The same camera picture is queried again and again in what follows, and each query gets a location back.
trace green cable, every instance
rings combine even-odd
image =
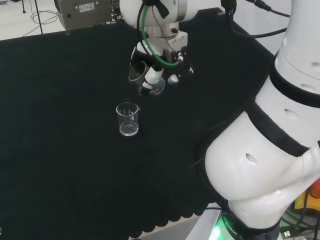
[[[179,64],[179,62],[175,62],[175,63],[168,63],[166,61],[163,61],[156,53],[155,51],[151,48],[150,46],[150,43],[147,39],[147,36],[146,36],[146,32],[145,32],[145,20],[146,20],[146,16],[147,16],[147,11],[148,11],[148,6],[145,6],[144,7],[144,10],[143,10],[143,14],[142,14],[142,23],[141,23],[141,30],[142,30],[142,37],[143,37],[143,40],[145,41],[146,45],[148,46],[148,48],[150,49],[152,55],[160,62],[162,63],[163,65],[166,65],[166,66],[169,66],[169,67],[174,67],[174,66],[177,66]]]

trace white wall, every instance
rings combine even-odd
[[[278,12],[290,14],[291,0],[264,0],[266,4]],[[213,0],[204,0],[202,9],[216,7]],[[246,0],[237,0],[237,10],[234,15],[235,22],[249,34],[264,34],[286,28],[289,23],[288,17],[276,15],[256,7]],[[284,33],[275,36],[257,39],[272,54],[276,54],[281,46]]]

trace metal device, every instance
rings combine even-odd
[[[111,21],[110,0],[54,0],[66,30],[82,29]]]

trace small hole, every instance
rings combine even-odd
[[[311,86],[311,85],[301,84],[300,86],[301,86],[301,88],[302,88],[303,90],[308,91],[308,92],[310,92],[310,93],[315,93],[315,92],[316,92],[316,89],[315,89],[313,86]]]
[[[314,69],[318,72],[320,72],[320,62],[312,62],[311,66],[314,67]]]
[[[297,119],[299,116],[294,111],[291,111],[289,109],[285,109],[284,112],[289,116],[291,119]]]
[[[252,165],[257,165],[257,160],[252,155],[247,153],[245,156],[249,163]]]

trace white floor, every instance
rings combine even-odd
[[[9,2],[6,4],[0,5],[0,41],[20,38],[39,26],[39,24],[34,23],[34,21],[30,18],[32,15],[30,4],[32,5],[32,11],[36,12],[35,0],[24,0],[26,13],[23,13],[21,1],[14,2],[9,0]],[[37,5],[39,11],[57,11],[54,0],[37,0]],[[50,20],[48,19],[54,16],[54,14],[43,12],[40,14],[40,19],[42,23],[45,21],[49,22]],[[42,29],[44,34],[65,30],[59,19],[57,19],[55,22],[43,25]],[[33,32],[29,33],[27,36],[38,34],[41,34],[39,27]]]

